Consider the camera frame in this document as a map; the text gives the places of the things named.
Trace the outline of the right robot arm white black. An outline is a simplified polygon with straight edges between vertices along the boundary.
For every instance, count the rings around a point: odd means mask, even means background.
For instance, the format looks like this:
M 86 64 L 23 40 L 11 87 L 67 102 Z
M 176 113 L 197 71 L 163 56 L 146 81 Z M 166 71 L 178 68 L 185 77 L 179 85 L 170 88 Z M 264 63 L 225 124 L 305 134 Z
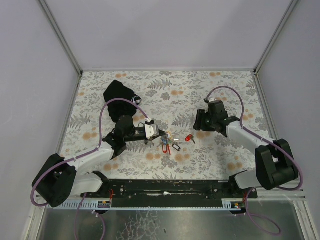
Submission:
M 290 145 L 286 140 L 264 138 L 252 132 L 241 124 L 240 118 L 228 115 L 221 100 L 212 99 L 207 106 L 207 110 L 197 110 L 193 129 L 220 133 L 240 144 L 255 157 L 255 169 L 233 176 L 239 189 L 272 190 L 299 177 Z

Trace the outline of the key bunch with coloured tags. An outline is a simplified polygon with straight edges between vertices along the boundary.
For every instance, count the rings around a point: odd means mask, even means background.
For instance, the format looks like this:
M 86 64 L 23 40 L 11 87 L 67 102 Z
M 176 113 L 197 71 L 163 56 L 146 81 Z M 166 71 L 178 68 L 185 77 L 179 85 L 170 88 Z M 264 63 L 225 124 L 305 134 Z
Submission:
M 162 150 L 164 154 L 172 155 L 172 149 L 176 151 L 181 151 L 181 147 L 179 145 L 180 139 L 173 137 L 173 135 L 167 131 L 164 136 L 160 137 L 160 144 L 158 144 L 157 148 Z

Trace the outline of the red key tag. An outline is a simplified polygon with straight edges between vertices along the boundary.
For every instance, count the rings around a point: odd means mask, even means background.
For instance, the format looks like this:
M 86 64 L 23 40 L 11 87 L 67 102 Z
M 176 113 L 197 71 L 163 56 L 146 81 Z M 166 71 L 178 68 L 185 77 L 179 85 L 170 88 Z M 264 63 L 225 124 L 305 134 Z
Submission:
M 196 143 L 195 142 L 195 139 L 194 139 L 194 136 L 192 134 L 188 135 L 186 138 L 185 138 L 185 141 L 186 142 L 193 142 L 194 144 Z

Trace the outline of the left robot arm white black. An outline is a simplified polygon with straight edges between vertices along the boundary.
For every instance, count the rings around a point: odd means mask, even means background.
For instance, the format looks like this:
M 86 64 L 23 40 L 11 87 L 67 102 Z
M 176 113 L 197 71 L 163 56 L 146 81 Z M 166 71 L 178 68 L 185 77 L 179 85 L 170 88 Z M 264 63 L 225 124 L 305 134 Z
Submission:
M 35 193 L 44 200 L 44 205 L 52 208 L 60 206 L 70 196 L 84 193 L 96 193 L 103 185 L 98 174 L 89 169 L 121 155 L 127 149 L 128 142 L 144 141 L 145 144 L 163 137 L 166 132 L 159 129 L 153 120 L 146 119 L 141 127 L 135 127 L 131 116 L 120 117 L 114 129 L 99 140 L 98 146 L 78 156 L 65 159 L 59 154 L 51 155 L 31 186 L 31 202 L 35 202 Z

